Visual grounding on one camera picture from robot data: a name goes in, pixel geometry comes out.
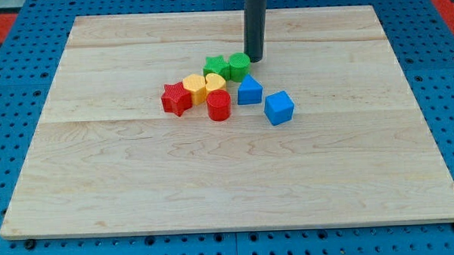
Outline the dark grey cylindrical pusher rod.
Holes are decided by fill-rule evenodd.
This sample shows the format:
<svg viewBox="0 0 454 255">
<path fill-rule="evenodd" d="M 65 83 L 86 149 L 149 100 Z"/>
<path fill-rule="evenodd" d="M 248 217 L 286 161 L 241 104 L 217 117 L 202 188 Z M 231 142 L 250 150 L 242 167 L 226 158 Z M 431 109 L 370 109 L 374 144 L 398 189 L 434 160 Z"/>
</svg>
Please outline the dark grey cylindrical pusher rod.
<svg viewBox="0 0 454 255">
<path fill-rule="evenodd" d="M 244 0 L 244 53 L 251 62 L 263 59 L 266 0 Z"/>
</svg>

